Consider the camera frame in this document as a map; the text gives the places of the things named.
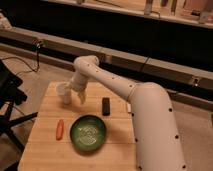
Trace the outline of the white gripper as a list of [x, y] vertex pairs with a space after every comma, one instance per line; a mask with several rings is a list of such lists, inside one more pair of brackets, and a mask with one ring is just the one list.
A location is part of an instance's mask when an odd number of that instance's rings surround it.
[[64, 89], [64, 103], [71, 103], [71, 89], [78, 92], [78, 97], [81, 104], [84, 104], [86, 101], [86, 87], [88, 83], [88, 77], [80, 73], [75, 73], [69, 81], [69, 87]]

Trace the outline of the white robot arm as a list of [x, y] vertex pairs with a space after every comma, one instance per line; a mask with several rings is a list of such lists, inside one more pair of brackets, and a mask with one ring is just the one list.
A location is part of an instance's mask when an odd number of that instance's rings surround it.
[[74, 60], [68, 87], [78, 93], [93, 78], [131, 105], [136, 161], [141, 171], [187, 171], [180, 134], [167, 91], [153, 82], [136, 83], [99, 67], [94, 55]]

